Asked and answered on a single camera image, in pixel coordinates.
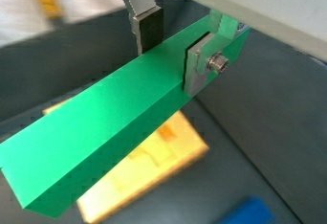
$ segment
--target bolt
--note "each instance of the bolt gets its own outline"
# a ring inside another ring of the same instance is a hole
[[[208,69],[219,74],[227,67],[228,59],[221,52],[215,53],[207,60]]]

